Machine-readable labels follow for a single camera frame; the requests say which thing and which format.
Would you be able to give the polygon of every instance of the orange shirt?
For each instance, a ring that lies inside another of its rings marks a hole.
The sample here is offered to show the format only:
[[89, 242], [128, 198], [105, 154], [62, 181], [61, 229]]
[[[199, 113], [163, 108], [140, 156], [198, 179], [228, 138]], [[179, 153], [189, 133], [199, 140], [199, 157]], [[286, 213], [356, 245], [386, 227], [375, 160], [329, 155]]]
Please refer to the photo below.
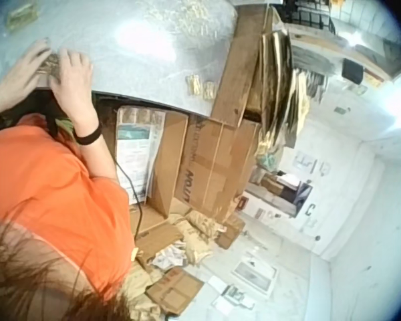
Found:
[[82, 268], [97, 290], [120, 284], [134, 238], [126, 191], [89, 177], [77, 147], [42, 127], [0, 131], [0, 221], [12, 220]]

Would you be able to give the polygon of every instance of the hand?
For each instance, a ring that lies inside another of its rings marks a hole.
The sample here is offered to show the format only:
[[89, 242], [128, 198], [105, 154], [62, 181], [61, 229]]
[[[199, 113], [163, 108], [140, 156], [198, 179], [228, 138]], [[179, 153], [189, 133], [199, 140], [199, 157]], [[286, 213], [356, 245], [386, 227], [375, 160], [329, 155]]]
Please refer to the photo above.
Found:
[[0, 113], [20, 103], [35, 89], [37, 69], [51, 54], [47, 40], [35, 42], [0, 82]]
[[59, 84], [52, 76], [49, 79], [58, 104], [74, 123], [76, 131], [78, 125], [86, 127], [87, 122], [93, 123], [88, 126], [95, 127], [92, 131], [98, 126], [98, 118], [91, 97], [92, 70], [93, 67], [87, 55], [61, 49], [59, 51], [61, 83]]

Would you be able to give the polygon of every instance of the paper sheet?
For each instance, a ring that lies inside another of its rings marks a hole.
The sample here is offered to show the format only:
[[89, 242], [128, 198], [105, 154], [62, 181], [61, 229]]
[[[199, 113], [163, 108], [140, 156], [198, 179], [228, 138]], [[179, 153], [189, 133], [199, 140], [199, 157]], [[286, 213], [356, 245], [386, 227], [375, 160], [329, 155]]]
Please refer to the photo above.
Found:
[[208, 284], [212, 286], [216, 291], [218, 291], [219, 294], [222, 294], [228, 286], [224, 281], [222, 281], [222, 279], [216, 276], [211, 276], [211, 279], [209, 279]]
[[[151, 189], [152, 170], [162, 138], [165, 113], [149, 112], [148, 117], [138, 108], [121, 108], [118, 112], [117, 161], [134, 184], [138, 200], [146, 200]], [[129, 195], [129, 204], [135, 204], [134, 192], [129, 180], [118, 169], [120, 185]]]
[[222, 296], [219, 296], [214, 302], [213, 302], [213, 306], [220, 311], [221, 313], [223, 313], [225, 316], [228, 316], [230, 314], [230, 312], [232, 312], [234, 305], [232, 305], [232, 303], [230, 303], [229, 301], [227, 301], [226, 299], [224, 299]]

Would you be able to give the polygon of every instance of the wooden board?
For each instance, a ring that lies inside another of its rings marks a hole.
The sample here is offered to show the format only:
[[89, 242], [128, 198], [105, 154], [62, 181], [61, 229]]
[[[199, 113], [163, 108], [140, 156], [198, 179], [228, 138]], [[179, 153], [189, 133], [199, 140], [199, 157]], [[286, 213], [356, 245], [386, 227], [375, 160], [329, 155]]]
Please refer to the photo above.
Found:
[[153, 169], [152, 193], [148, 203], [167, 216], [180, 169], [182, 148], [188, 117], [178, 112], [167, 112], [164, 132]]
[[244, 5], [238, 9], [235, 35], [227, 57], [211, 118], [232, 127], [241, 123], [257, 58], [265, 5]]

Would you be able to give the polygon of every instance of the person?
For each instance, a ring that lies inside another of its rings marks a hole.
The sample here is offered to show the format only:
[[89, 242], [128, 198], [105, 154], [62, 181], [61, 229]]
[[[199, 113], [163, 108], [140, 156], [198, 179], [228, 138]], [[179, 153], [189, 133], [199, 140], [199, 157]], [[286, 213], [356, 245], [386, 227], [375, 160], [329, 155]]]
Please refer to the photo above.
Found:
[[[0, 113], [36, 87], [37, 41], [0, 83]], [[59, 51], [50, 87], [74, 131], [40, 114], [0, 130], [0, 320], [129, 320], [119, 287], [134, 251], [129, 202], [92, 104], [93, 67]]]

